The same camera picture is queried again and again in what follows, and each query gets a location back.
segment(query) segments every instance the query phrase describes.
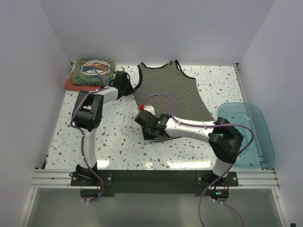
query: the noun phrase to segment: red cloth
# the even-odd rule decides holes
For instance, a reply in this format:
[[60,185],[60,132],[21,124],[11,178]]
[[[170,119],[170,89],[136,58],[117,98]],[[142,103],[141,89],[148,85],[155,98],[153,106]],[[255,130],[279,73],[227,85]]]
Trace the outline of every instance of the red cloth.
[[64,89],[71,90],[71,91],[95,91],[96,89],[99,89],[100,86],[92,86],[92,85],[79,85],[79,84],[73,84],[71,77],[73,75],[73,72],[71,72],[68,79],[65,81]]

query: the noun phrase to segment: white wall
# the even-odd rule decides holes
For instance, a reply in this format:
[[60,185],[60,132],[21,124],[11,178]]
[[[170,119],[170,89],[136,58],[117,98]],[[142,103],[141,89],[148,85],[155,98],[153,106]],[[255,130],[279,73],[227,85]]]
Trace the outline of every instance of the white wall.
[[274,0],[40,0],[70,61],[240,62]]
[[292,222],[303,226],[303,1],[276,0],[240,63],[248,101],[263,112]]
[[0,226],[17,226],[63,98],[69,62],[37,0],[0,3]]

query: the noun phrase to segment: folded green shirt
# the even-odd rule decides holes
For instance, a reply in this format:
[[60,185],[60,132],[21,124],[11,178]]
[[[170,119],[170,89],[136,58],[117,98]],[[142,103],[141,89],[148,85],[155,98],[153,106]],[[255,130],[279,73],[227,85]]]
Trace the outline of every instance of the folded green shirt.
[[104,83],[95,70],[109,83],[114,79],[113,71],[115,69],[116,66],[113,60],[94,57],[78,58],[71,78],[72,83],[106,86],[106,83]]

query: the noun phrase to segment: blue plastic tray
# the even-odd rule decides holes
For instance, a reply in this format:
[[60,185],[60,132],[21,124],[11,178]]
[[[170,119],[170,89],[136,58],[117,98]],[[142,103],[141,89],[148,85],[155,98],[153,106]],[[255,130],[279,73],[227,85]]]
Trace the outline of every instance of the blue plastic tray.
[[[225,103],[219,106],[218,117],[226,118],[230,123],[244,124],[255,133],[253,143],[238,157],[235,166],[242,168],[268,168],[275,160],[273,145],[262,112],[249,103]],[[244,136],[243,148],[251,139],[248,130],[237,127]]]

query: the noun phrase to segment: terrazzo table surface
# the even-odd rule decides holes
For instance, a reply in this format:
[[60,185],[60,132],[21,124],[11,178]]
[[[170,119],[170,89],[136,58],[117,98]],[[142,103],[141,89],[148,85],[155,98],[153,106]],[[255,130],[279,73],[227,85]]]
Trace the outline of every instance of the terrazzo table surface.
[[[139,82],[136,65],[123,65],[135,87]],[[196,78],[202,100],[217,118],[217,108],[226,102],[242,102],[233,66],[182,66]],[[70,127],[71,113],[78,92],[66,91],[51,146],[46,169],[75,169],[81,161],[80,132]],[[98,166],[115,170],[212,169],[215,155],[211,147],[198,140],[178,138],[163,142],[143,139],[140,126],[134,122],[138,109],[133,95],[103,106],[103,117],[96,134]],[[250,162],[258,164],[258,156]]]

